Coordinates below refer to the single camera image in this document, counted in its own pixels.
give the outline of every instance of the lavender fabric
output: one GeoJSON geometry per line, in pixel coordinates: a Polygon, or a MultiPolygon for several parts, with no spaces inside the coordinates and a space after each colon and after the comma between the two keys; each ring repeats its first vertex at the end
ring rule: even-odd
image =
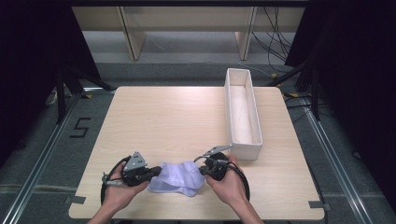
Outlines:
{"type": "Polygon", "coordinates": [[[156,193],[178,192],[194,196],[205,183],[196,164],[185,161],[179,164],[163,162],[158,176],[152,177],[148,190],[156,193]]]}

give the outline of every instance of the floor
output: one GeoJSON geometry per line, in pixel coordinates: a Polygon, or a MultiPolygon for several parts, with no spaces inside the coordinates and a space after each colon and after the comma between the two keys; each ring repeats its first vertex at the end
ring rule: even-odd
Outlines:
{"type": "MultiPolygon", "coordinates": [[[[132,61],[120,32],[85,32],[92,56],[97,63],[102,79],[112,85],[170,85],[176,81],[170,77],[184,71],[194,77],[194,85],[221,85],[221,78],[212,79],[217,71],[226,67],[250,69],[255,85],[264,85],[272,76],[280,76],[289,67],[283,65],[282,57],[287,52],[267,33],[256,36],[271,49],[279,52],[275,56],[268,53],[260,43],[252,38],[246,61],[239,59],[236,42],[232,33],[206,32],[152,32],[148,33],[139,60],[132,61]]],[[[292,42],[293,34],[284,34],[292,42]]],[[[282,92],[294,92],[296,77],[279,88],[282,92]]],[[[83,82],[84,87],[94,87],[83,82]]],[[[0,218],[4,220],[8,210],[15,206],[13,223],[86,223],[68,216],[70,200],[77,190],[79,177],[90,157],[97,134],[106,116],[112,94],[97,91],[87,97],[76,99],[71,96],[68,105],[71,113],[63,127],[55,124],[56,105],[49,96],[48,108],[43,111],[36,125],[24,139],[25,148],[15,150],[0,170],[0,218]],[[89,126],[85,138],[70,140],[78,119],[89,126]],[[60,130],[54,136],[54,130],[60,130]],[[25,187],[22,204],[15,203],[25,187]]],[[[292,223],[396,223],[396,216],[385,197],[371,178],[370,173],[358,158],[352,155],[354,148],[344,134],[336,115],[326,105],[325,96],[320,98],[320,122],[312,118],[308,98],[285,98],[299,137],[304,155],[312,168],[325,203],[330,206],[326,218],[309,222],[293,220],[292,223]]],[[[271,221],[266,223],[286,223],[271,221]]],[[[134,223],[176,223],[175,221],[135,221],[134,223]]]]}

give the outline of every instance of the background desk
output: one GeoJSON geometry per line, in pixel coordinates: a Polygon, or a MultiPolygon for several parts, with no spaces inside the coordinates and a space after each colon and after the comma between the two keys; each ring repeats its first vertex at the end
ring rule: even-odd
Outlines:
{"type": "MultiPolygon", "coordinates": [[[[262,219],[322,219],[304,155],[277,88],[255,88],[263,147],[257,161],[240,161],[250,185],[251,202],[262,219]]],[[[222,87],[121,87],[108,109],[70,217],[90,218],[100,207],[103,172],[138,150],[148,166],[162,161],[192,161],[215,145],[227,144],[222,87]]],[[[207,185],[192,198],[147,190],[115,218],[237,219],[207,185]]]]}

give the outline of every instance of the rectangular storage box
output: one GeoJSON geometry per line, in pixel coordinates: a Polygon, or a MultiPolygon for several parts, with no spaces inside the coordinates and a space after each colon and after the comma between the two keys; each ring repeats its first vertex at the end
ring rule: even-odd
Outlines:
{"type": "Polygon", "coordinates": [[[229,68],[224,89],[231,154],[238,160],[257,160],[262,130],[249,70],[229,68]]]}

